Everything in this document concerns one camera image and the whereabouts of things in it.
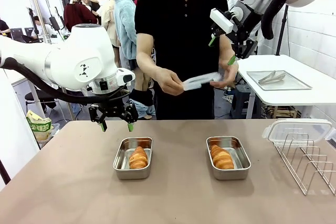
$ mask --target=container lid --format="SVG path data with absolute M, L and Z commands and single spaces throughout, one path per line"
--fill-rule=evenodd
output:
M 324 119 L 280 119 L 268 126 L 263 134 L 274 144 L 307 145 L 307 140 L 318 142 L 330 139 L 336 130 Z
M 184 91 L 199 89 L 202 87 L 202 84 L 209 83 L 211 81 L 219 81 L 221 78 L 221 75 L 217 72 L 196 76 L 184 81 L 183 89 Z

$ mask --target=brown tabletop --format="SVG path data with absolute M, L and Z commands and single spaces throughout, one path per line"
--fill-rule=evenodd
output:
M 336 223 L 336 198 L 319 190 L 327 186 L 304 196 L 261 138 L 272 122 L 140 121 L 131 133 L 122 121 L 107 122 L 105 133 L 70 122 L 0 192 L 0 223 Z M 213 177 L 206 139 L 223 135 L 242 142 L 252 163 L 246 180 Z M 153 138 L 151 174 L 118 180 L 112 163 L 132 136 Z M 327 142 L 320 146 L 336 156 Z

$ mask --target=metal tray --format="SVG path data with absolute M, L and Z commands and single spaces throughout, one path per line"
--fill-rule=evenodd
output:
M 284 72 L 285 78 L 281 81 L 271 82 L 267 84 L 259 84 L 259 80 L 268 76 L 273 71 L 247 71 L 247 74 L 265 91 L 277 91 L 277 90 L 310 90 L 311 86 L 307 85 L 303 81 L 299 80 L 295 76 L 284 70 L 277 70 L 277 73 Z
M 148 165 L 142 169 L 130 169 L 129 159 L 135 148 L 141 146 L 147 154 Z M 113 162 L 113 168 L 119 179 L 143 179 L 151 172 L 153 140 L 150 137 L 131 137 L 121 141 Z
M 234 169 L 222 170 L 214 166 L 210 153 L 211 146 L 214 144 L 227 150 L 230 153 L 233 163 L 235 165 Z M 215 178 L 217 178 L 218 180 L 233 180 L 245 179 L 247 177 L 248 170 L 251 167 L 251 162 L 238 138 L 234 136 L 209 137 L 206 140 L 206 146 L 208 149 L 209 158 Z

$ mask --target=croissant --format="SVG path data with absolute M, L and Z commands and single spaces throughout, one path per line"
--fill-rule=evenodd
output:
M 142 147 L 138 146 L 135 149 L 130 156 L 129 164 L 131 169 L 141 169 L 148 165 L 148 158 Z
M 231 155 L 227 150 L 220 148 L 217 145 L 213 145 L 210 154 L 215 167 L 218 169 L 225 170 L 235 168 Z

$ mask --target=black t-shirt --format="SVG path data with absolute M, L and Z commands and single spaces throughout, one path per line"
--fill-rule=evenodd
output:
M 227 0 L 139 0 L 135 11 L 136 33 L 153 36 L 157 66 L 174 71 L 181 81 L 217 72 L 219 39 L 214 47 L 208 45 L 214 23 L 210 19 L 213 8 L 227 11 Z M 205 106 L 205 110 L 213 107 L 214 91 L 210 86 L 186 91 L 178 97 L 164 94 L 157 83 L 154 88 L 159 103 L 164 100 L 176 110 L 185 111 L 186 103 L 200 109 Z
M 9 29 L 9 26 L 7 26 L 6 22 L 4 22 L 3 20 L 0 19 L 0 31 L 4 31 Z M 11 33 L 6 33 L 8 38 L 12 38 L 12 34 Z

